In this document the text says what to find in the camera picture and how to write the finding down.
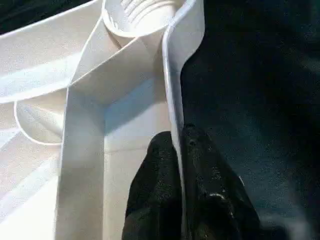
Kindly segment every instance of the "curved plastic flange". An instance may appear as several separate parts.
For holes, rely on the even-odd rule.
[[[66,104],[66,89],[14,103],[14,117],[21,132],[32,142],[59,146]]]
[[[182,189],[182,235],[188,238],[186,196],[183,174],[181,131],[184,125],[180,74],[185,62],[200,46],[205,34],[203,0],[187,0],[166,29],[162,41],[165,91],[171,122],[172,143],[176,149]]]
[[[106,1],[104,4],[103,22],[122,46],[134,38],[153,35],[163,30],[182,5],[181,0],[111,2],[112,4]]]

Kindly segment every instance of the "plastic compartment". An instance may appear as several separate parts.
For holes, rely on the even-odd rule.
[[[7,236],[14,216],[21,213],[18,210],[58,175],[60,147],[30,141],[16,123],[13,103],[0,105],[0,116],[0,234]],[[20,233],[32,236],[27,230]]]
[[[171,129],[162,67],[164,31],[162,26],[123,37],[108,31],[100,18],[90,35],[79,71],[96,59],[97,48],[114,43],[112,37],[120,50],[101,54],[100,64],[67,91],[57,240],[121,239],[131,181],[152,137]]]
[[[101,14],[93,0],[0,36],[0,103],[65,88]]]
[[[14,103],[14,118],[32,142],[60,146],[66,106],[66,89]]]
[[[172,143],[177,153],[182,189],[182,238],[188,238],[186,199],[180,135],[184,126],[184,109],[180,75],[186,61],[195,53],[205,34],[204,3],[187,0],[166,29],[162,41],[166,97],[169,106]]]
[[[184,0],[108,0],[103,20],[117,36],[132,38],[167,26]]]

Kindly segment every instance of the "white plastic part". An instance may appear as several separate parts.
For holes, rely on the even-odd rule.
[[[25,186],[37,185],[36,181],[22,183]],[[57,185],[58,177],[52,177],[39,189],[36,188],[7,218],[0,220],[1,239],[54,240]],[[23,185],[17,186],[16,190],[23,191]]]
[[[57,240],[121,239],[130,183],[150,140],[171,129],[180,147],[180,72],[201,43],[204,27],[203,2],[187,0],[165,34],[165,80],[159,62],[165,28],[138,37],[109,29],[121,49],[68,89]]]
[[[186,196],[180,145],[184,126],[180,75],[185,62],[200,46],[205,34],[203,0],[187,0],[166,29],[162,41],[165,90],[171,122],[172,143],[177,153],[182,189],[182,238],[189,239],[186,226]]]
[[[183,0],[113,0],[117,7],[105,1],[102,16],[105,26],[119,43],[122,39],[133,39],[158,32],[165,28],[181,7]],[[117,19],[125,15],[127,27]]]
[[[97,20],[81,51],[81,59],[71,82],[79,80],[118,52],[121,46],[107,30],[102,17]]]
[[[59,146],[66,104],[66,89],[14,103],[14,117],[20,131],[32,142]]]
[[[38,145],[17,126],[14,103],[0,104],[0,236],[14,212],[53,176],[58,175],[59,147]]]
[[[93,0],[0,36],[0,104],[66,88],[101,15]]]

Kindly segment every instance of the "white plastic tray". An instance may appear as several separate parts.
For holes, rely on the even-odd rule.
[[[119,3],[124,13],[112,8]],[[148,4],[138,12],[136,3]],[[35,174],[22,183],[39,179],[39,187],[16,204],[58,174],[56,240],[121,239],[129,187],[155,134],[171,130],[181,159],[179,76],[204,32],[202,1],[182,3],[93,0],[0,36],[0,86],[6,89],[0,103],[14,109],[6,129],[32,145],[29,155],[46,154],[41,161],[24,159],[33,160]],[[153,13],[156,28],[150,27]],[[9,201],[16,196],[0,201],[0,209],[13,211]]]
[[[204,26],[203,2],[187,0],[163,44],[156,37],[162,28],[152,33],[153,41],[138,35],[69,87],[57,240],[121,239],[130,184],[152,137],[171,130],[180,154],[180,72],[200,45]]]

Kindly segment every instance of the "black fabric background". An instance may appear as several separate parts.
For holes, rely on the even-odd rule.
[[[209,133],[266,228],[320,239],[318,33],[268,5],[205,1],[205,36],[181,73],[184,120]]]

